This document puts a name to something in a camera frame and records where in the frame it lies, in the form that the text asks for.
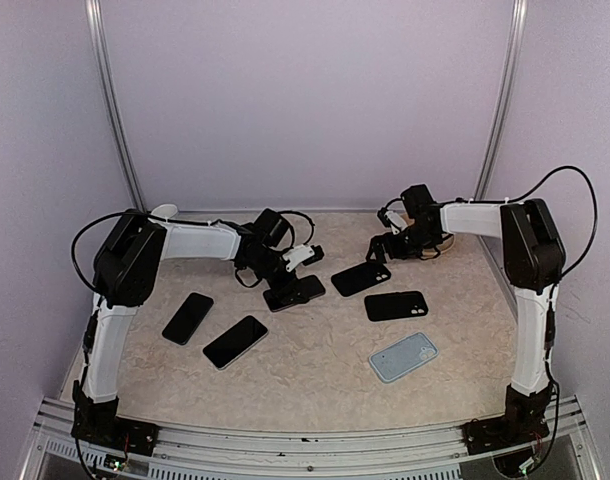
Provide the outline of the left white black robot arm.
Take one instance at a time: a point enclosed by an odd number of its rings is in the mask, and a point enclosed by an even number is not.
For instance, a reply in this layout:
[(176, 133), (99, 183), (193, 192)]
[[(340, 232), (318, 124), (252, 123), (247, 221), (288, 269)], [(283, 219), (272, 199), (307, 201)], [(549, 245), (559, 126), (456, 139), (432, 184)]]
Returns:
[(163, 260), (231, 261), (236, 271), (249, 269), (267, 283), (270, 298), (280, 305), (308, 301), (296, 269), (320, 260), (323, 252), (309, 241), (278, 246), (284, 235), (294, 232), (288, 215), (266, 209), (255, 221), (239, 225), (222, 219), (180, 220), (173, 205), (151, 213), (128, 209), (110, 214), (115, 225), (86, 284), (94, 294), (94, 308), (83, 341), (83, 370), (72, 392), (76, 440), (124, 454), (154, 452), (158, 425), (117, 414), (117, 376), (129, 326), (152, 294)]

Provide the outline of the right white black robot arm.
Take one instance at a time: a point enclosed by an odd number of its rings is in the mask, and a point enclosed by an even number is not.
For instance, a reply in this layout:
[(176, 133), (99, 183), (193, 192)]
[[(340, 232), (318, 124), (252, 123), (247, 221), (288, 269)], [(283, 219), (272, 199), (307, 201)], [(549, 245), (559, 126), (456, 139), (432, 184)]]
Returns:
[(482, 454), (550, 436), (545, 412), (560, 392), (551, 373), (555, 304), (566, 253), (542, 199), (439, 203), (424, 184), (398, 197), (406, 213), (381, 207), (377, 217), (387, 233), (373, 237), (367, 260), (421, 258), (438, 251), (446, 238), (471, 234), (502, 244), (505, 275), (517, 307), (516, 361), (502, 415), (472, 420), (462, 431), (469, 454)]

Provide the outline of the purple edged smartphone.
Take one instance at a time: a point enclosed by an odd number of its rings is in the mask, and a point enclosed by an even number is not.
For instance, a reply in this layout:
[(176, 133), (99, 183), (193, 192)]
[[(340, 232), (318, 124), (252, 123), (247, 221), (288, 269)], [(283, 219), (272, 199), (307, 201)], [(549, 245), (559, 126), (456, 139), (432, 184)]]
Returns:
[[(275, 290), (286, 289), (288, 286), (290, 286), (294, 282), (306, 282), (307, 283), (307, 289), (308, 289), (308, 293), (310, 296), (309, 301), (313, 300), (315, 298), (318, 298), (326, 293), (326, 289), (325, 289), (324, 285), (319, 280), (319, 278), (315, 275), (308, 275), (303, 278), (295, 278), (295, 279), (289, 281), (285, 286), (283, 286), (281, 288), (270, 288), (270, 289), (275, 289)], [(267, 290), (263, 292), (263, 298), (267, 305)]]

